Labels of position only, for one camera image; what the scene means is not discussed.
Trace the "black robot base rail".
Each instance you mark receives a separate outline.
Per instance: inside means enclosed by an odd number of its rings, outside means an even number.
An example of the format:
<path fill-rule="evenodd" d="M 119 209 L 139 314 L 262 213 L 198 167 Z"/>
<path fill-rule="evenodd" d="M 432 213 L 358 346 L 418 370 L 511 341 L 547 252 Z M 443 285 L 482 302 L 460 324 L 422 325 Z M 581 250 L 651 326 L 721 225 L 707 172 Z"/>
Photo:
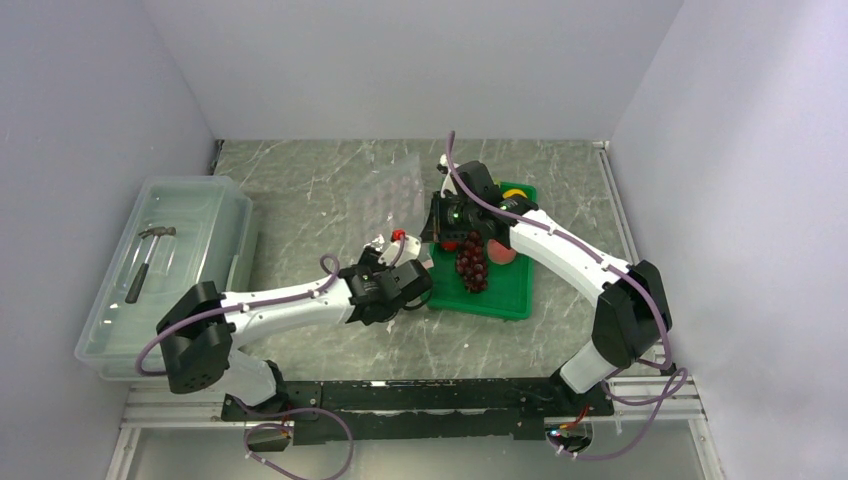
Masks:
<path fill-rule="evenodd" d="M 547 428 L 579 415 L 609 417 L 600 387 L 577 394 L 546 377 L 303 381 L 285 400 L 242 409 L 226 395 L 225 422 L 286 420 L 297 446 L 331 441 L 509 436 L 541 440 Z"/>

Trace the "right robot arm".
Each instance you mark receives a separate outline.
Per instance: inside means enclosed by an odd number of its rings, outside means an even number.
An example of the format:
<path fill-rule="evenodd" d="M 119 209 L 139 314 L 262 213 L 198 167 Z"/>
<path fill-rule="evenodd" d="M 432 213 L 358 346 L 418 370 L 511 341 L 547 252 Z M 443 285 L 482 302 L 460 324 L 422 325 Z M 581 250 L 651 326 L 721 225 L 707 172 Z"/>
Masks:
<path fill-rule="evenodd" d="M 642 362 L 656 342 L 667 341 L 672 320 L 653 264 L 606 254 L 558 225 L 534 201 L 504 196 L 479 161 L 456 165 L 443 156 L 438 169 L 445 178 L 432 196 L 424 241 L 461 242 L 477 233 L 540 263 L 595 304 L 590 339 L 553 376 L 557 411 L 578 413 L 590 389 Z"/>

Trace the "clear zip top bag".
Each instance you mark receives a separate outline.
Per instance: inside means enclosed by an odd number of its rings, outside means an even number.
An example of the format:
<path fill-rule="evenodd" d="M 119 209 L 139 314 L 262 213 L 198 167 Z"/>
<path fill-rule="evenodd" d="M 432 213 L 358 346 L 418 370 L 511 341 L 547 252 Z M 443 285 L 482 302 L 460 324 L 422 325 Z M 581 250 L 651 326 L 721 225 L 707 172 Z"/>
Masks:
<path fill-rule="evenodd" d="M 379 258 L 396 229 L 420 240 L 428 204 L 419 154 L 372 168 L 347 197 L 346 247 L 350 258 L 358 259 L 367 247 L 375 249 Z"/>

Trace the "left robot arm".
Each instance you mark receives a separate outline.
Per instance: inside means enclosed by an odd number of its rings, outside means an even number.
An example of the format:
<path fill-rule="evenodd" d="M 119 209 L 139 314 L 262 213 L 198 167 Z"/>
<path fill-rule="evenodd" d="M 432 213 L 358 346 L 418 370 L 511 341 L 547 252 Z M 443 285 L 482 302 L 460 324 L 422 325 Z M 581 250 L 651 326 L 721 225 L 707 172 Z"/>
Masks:
<path fill-rule="evenodd" d="M 325 277 L 315 282 L 254 292 L 220 292 L 211 281 L 189 288 L 156 326 L 140 353 L 158 348 L 171 393 L 217 389 L 237 398 L 264 420 L 279 417 L 288 392 L 280 368 L 242 352 L 248 343 L 312 326 L 371 325 L 392 320 L 433 287 L 418 260 L 395 266 L 340 267 L 321 259 Z"/>

